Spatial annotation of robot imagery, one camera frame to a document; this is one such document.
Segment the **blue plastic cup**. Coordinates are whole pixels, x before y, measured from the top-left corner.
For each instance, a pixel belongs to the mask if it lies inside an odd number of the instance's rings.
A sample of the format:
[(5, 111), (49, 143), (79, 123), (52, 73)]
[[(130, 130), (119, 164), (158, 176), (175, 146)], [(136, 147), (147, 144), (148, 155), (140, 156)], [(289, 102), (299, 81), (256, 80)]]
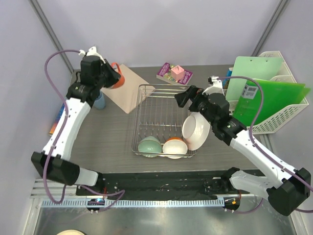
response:
[(105, 97), (102, 91), (99, 92), (98, 98), (93, 104), (95, 109), (102, 110), (106, 107)]

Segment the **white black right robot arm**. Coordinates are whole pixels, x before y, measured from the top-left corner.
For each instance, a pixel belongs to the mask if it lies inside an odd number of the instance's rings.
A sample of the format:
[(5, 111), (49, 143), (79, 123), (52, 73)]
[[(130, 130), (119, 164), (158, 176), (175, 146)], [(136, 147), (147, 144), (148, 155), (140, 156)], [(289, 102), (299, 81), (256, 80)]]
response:
[(309, 171), (295, 169), (255, 139), (246, 126), (230, 114), (229, 103), (223, 93), (207, 94), (206, 90), (190, 86), (176, 94), (175, 100), (180, 108), (191, 101), (189, 110), (200, 114), (219, 140), (247, 157), (264, 174), (264, 177), (257, 177), (232, 168), (221, 180), (224, 192), (250, 192), (266, 199), (284, 216), (296, 211), (310, 196), (313, 188)]

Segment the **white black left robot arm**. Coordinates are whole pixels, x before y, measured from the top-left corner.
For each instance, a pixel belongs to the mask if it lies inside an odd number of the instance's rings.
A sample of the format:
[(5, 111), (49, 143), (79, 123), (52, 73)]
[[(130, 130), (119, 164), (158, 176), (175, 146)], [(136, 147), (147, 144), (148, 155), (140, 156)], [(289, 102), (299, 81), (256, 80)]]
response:
[(102, 88), (112, 88), (121, 78), (108, 61), (97, 52), (85, 55), (80, 63), (80, 82), (73, 83), (64, 100), (61, 119), (41, 152), (34, 152), (31, 161), (45, 180), (64, 185), (85, 185), (93, 195), (100, 195), (104, 183), (101, 173), (88, 170), (70, 161), (79, 129)]

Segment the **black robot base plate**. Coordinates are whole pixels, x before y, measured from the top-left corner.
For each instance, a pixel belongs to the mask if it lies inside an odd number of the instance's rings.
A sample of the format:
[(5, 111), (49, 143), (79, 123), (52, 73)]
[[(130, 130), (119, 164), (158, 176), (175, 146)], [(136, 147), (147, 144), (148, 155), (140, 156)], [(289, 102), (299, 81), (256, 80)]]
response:
[(176, 171), (101, 174), (95, 186), (97, 193), (125, 190), (123, 200), (168, 201), (214, 199), (221, 194), (238, 194), (226, 179), (228, 171)]

